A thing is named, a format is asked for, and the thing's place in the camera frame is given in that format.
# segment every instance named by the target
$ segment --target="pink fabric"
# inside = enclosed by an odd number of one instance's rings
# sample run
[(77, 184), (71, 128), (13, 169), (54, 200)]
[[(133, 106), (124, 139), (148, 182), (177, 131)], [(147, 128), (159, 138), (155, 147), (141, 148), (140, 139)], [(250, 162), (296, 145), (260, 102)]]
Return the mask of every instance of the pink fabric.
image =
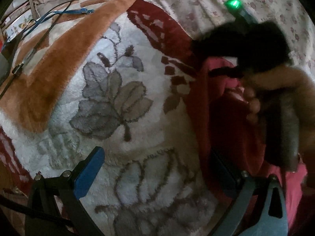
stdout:
[[(197, 79), (191, 84), (186, 99), (187, 111), (192, 119), (199, 144), (199, 158), (204, 179), (222, 202), (229, 204), (216, 178), (209, 168), (210, 147), (219, 149), (224, 156), (240, 170), (247, 170), (253, 176), (276, 174), (281, 181), (280, 168), (264, 161), (265, 146), (259, 130), (246, 120), (246, 102), (237, 99), (229, 89), (237, 88), (240, 82), (226, 76), (209, 78), (208, 71), (214, 68), (233, 65), (222, 58), (208, 58)], [(297, 206), (302, 197), (301, 182), (307, 174), (306, 167), (300, 163), (296, 173), (286, 174), (286, 208), (288, 224), (291, 228)]]

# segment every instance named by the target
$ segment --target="blue cable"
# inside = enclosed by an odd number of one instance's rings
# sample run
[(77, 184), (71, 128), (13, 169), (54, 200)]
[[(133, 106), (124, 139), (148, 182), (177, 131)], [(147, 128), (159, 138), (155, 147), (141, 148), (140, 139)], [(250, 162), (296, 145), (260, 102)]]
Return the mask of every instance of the blue cable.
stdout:
[(41, 23), (44, 23), (45, 21), (51, 19), (54, 15), (57, 15), (57, 14), (90, 14), (92, 12), (94, 12), (94, 10), (88, 10), (87, 8), (81, 8), (80, 10), (47, 12), (40, 19), (35, 20), (35, 25), (31, 27), (31, 29), (23, 36), (22, 39), (24, 39), (26, 36), (28, 36), (32, 31), (34, 31), (35, 28), (37, 28)]

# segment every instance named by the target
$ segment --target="red object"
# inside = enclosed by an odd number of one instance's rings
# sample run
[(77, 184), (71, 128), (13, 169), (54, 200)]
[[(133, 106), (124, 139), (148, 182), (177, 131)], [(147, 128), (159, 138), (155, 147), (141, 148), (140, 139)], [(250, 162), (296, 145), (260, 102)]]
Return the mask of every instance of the red object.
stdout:
[[(239, 87), (240, 82), (226, 76), (208, 77), (209, 70), (223, 66), (233, 67), (222, 58), (208, 58), (205, 61), (196, 81), (191, 84), (186, 105), (196, 132), (200, 165), (206, 184), (219, 201), (230, 204), (231, 199), (223, 194), (209, 168), (211, 146), (220, 150), (237, 168), (246, 170), (253, 176), (268, 177), (272, 173), (276, 174), (280, 181), (281, 176), (279, 167), (264, 161), (265, 146), (260, 140), (259, 130), (246, 120), (247, 103), (237, 99), (229, 91)], [(302, 197), (300, 184), (306, 174), (303, 163), (299, 164), (296, 173), (286, 173), (289, 228), (294, 222)]]
[(174, 19), (161, 8), (144, 0), (136, 0), (127, 13), (130, 21), (142, 30), (154, 49), (181, 62), (163, 57), (162, 63), (174, 63), (185, 74), (196, 77), (195, 70), (187, 65), (200, 69), (201, 61), (190, 50), (191, 37)]
[(12, 140), (4, 133), (2, 127), (0, 127), (0, 161), (9, 169), (15, 186), (28, 195), (33, 179), (20, 164)]

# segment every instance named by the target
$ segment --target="screw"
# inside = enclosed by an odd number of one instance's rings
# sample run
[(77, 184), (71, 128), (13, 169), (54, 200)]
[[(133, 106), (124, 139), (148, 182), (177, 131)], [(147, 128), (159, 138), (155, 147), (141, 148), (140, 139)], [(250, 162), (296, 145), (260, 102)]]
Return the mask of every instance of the screw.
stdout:
[(37, 174), (35, 177), (34, 177), (34, 180), (38, 181), (42, 178), (42, 175), (41, 174)]
[(271, 175), (270, 177), (272, 180), (278, 181), (278, 177), (276, 175)]
[(18, 187), (14, 187), (14, 192), (15, 192), (16, 194), (22, 194), (21, 190), (18, 189)]
[(62, 173), (63, 177), (69, 177), (71, 175), (71, 171), (70, 170), (66, 170)]
[(249, 177), (249, 173), (246, 170), (241, 172), (242, 177)]

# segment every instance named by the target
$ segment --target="finger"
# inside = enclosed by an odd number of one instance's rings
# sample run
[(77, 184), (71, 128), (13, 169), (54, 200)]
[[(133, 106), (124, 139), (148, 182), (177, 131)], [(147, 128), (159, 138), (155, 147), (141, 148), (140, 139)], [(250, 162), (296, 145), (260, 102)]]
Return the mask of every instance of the finger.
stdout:
[(249, 110), (252, 113), (258, 113), (260, 111), (260, 101), (258, 98), (253, 98), (248, 102), (249, 104)]
[(246, 87), (243, 92), (243, 98), (246, 101), (252, 100), (256, 96), (256, 92), (252, 87)]
[(243, 77), (243, 78), (240, 80), (240, 82), (241, 82), (241, 84), (242, 84), (242, 86), (243, 86), (244, 88), (246, 88), (246, 87), (248, 86), (248, 82), (247, 82), (246, 79), (247, 79), (246, 77)]
[(246, 119), (251, 123), (252, 125), (258, 124), (258, 115), (255, 113), (249, 113), (246, 117)]
[(264, 90), (276, 90), (284, 87), (298, 87), (307, 75), (296, 67), (277, 66), (267, 72), (246, 76), (247, 84)]

